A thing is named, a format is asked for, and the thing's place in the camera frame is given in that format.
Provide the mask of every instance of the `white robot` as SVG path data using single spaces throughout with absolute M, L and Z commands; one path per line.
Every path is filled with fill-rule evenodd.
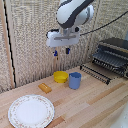
M 77 44 L 80 38 L 80 28 L 77 26 L 91 21 L 94 9 L 90 3 L 93 1 L 60 0 L 56 19 L 61 28 L 47 33 L 46 45 L 55 48 Z

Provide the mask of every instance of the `cable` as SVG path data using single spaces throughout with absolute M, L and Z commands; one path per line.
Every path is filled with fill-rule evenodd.
M 120 18 L 121 18 L 122 16 L 124 16 L 126 13 L 128 13 L 128 11 L 126 11 L 125 13 L 123 13 L 121 16 L 119 16 L 119 17 L 116 18 L 115 20 L 109 22 L 108 24 L 105 24 L 104 26 L 102 26 L 102 27 L 100 27 L 100 28 L 97 28 L 97 29 L 95 29 L 95 30 L 92 30 L 92 31 L 90 31 L 90 32 L 80 34 L 80 36 L 83 36 L 83 35 L 89 34 L 89 33 L 91 33 L 91 32 L 95 32 L 95 31 L 97 31 L 97 30 L 99 30 L 99 29 L 101 29 L 101 28 L 104 28 L 104 27 L 108 26 L 109 24 L 115 22 L 116 20 L 120 19 Z

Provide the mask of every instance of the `yellow sponge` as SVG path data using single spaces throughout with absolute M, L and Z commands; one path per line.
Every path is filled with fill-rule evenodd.
M 46 84 L 44 84 L 44 83 L 38 85 L 38 87 L 39 87 L 42 91 L 44 91 L 45 93 L 49 93 L 49 92 L 52 91 L 52 89 L 51 89 L 49 86 L 47 86 Z

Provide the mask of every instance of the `blue mug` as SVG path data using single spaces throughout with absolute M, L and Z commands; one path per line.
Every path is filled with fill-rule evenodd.
M 71 89 L 78 89 L 80 87 L 81 76 L 78 72 L 69 74 L 69 87 Z

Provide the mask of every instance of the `wooden table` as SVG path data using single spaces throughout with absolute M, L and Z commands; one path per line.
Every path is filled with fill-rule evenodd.
M 114 79 L 109 85 L 80 71 L 79 67 L 70 72 L 82 74 L 80 88 L 72 90 L 68 81 L 54 82 L 53 76 L 0 94 L 0 128 L 13 128 L 8 120 L 8 109 L 19 97 L 29 94 L 48 98 L 55 107 L 55 116 L 47 128 L 110 128 L 128 101 L 128 80 Z M 45 94 L 38 85 L 45 83 L 52 92 Z

